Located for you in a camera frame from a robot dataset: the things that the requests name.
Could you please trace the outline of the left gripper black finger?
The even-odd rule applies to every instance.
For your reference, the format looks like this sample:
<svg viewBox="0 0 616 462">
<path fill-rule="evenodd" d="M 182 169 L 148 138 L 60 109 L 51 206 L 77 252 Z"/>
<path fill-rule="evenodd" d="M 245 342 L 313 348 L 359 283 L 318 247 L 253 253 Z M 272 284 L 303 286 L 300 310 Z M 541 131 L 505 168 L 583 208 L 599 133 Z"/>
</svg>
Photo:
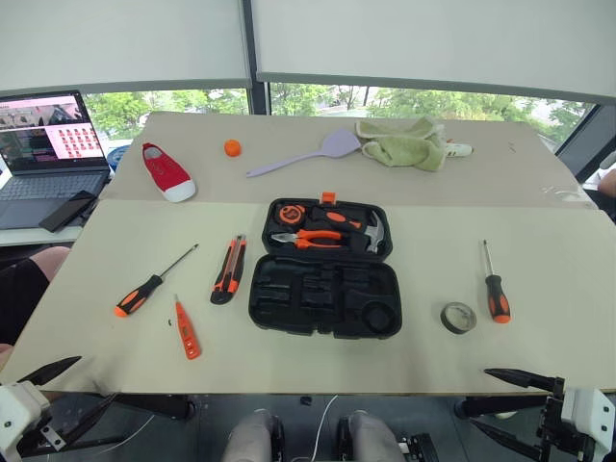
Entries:
<svg viewBox="0 0 616 462">
<path fill-rule="evenodd" d="M 69 445 L 76 443 L 97 424 L 110 405 L 114 402 L 116 396 L 117 393 L 114 393 L 105 397 L 102 401 L 91 408 L 91 410 L 84 416 L 82 416 L 77 425 L 70 429 L 67 433 L 57 432 L 55 436 L 51 436 L 49 443 L 53 449 L 62 450 L 67 448 Z"/>
<path fill-rule="evenodd" d="M 71 356 L 53 363 L 49 363 L 18 379 L 17 382 L 31 382 L 36 386 L 44 385 L 61 375 L 81 359 L 81 356 Z"/>
</svg>

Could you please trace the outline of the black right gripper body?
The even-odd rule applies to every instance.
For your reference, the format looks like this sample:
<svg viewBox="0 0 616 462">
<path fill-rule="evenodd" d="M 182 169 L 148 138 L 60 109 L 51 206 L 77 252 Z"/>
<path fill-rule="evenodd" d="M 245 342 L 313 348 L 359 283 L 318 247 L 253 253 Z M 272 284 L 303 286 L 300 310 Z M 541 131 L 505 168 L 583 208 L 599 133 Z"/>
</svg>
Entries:
<svg viewBox="0 0 616 462">
<path fill-rule="evenodd" d="M 576 392 L 565 390 L 565 379 L 553 379 L 552 393 L 546 400 L 541 418 L 541 461 L 549 461 L 552 448 L 569 453 L 576 461 L 592 461 L 596 443 L 578 429 Z"/>
</svg>

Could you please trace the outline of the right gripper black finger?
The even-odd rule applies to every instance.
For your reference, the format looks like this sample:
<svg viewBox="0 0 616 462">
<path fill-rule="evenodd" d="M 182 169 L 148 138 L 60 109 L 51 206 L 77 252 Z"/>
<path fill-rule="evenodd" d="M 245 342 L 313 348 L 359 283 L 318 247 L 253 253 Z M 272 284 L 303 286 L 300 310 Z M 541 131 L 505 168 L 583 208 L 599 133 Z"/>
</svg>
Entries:
<svg viewBox="0 0 616 462">
<path fill-rule="evenodd" d="M 489 368 L 485 369 L 484 372 L 501 381 L 523 388 L 532 387 L 553 392 L 558 387 L 557 377 L 548 377 L 533 372 L 507 368 Z"/>
<path fill-rule="evenodd" d="M 515 435 L 487 423 L 475 419 L 470 419 L 470 423 L 502 447 L 510 449 L 532 461 L 545 462 L 549 460 L 549 451 L 547 449 L 524 443 Z"/>
</svg>

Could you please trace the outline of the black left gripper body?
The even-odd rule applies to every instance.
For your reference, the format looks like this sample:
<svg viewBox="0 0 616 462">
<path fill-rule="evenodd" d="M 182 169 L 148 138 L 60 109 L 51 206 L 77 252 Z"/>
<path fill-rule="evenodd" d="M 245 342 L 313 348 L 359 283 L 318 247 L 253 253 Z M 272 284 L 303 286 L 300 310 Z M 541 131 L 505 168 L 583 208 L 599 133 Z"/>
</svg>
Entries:
<svg viewBox="0 0 616 462">
<path fill-rule="evenodd" d="M 52 426 L 50 414 L 44 414 L 36 423 L 27 428 L 17 443 L 21 457 L 49 455 L 66 447 L 66 440 Z"/>
</svg>

